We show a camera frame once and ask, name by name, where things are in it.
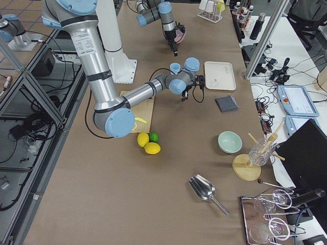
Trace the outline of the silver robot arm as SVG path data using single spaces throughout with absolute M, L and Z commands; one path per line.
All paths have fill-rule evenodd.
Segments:
M 168 42 L 174 56 L 178 55 L 176 38 L 177 23 L 174 21 L 172 6 L 165 1 L 136 1 L 136 17 L 141 27 L 149 25 L 157 20 L 161 21 L 163 35 Z
M 135 116 L 131 107 L 164 89 L 180 95 L 187 86 L 195 84 L 200 62 L 189 57 L 177 73 L 158 75 L 127 94 L 118 95 L 97 30 L 101 15 L 99 2 L 42 1 L 41 4 L 43 23 L 69 33 L 95 98 L 94 124 L 110 137 L 121 138 L 132 131 Z

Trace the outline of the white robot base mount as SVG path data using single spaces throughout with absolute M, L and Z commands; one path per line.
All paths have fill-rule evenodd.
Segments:
M 132 84 L 137 61 L 129 59 L 123 51 L 114 1 L 99 0 L 96 13 L 105 57 L 112 72 L 113 81 L 118 84 Z

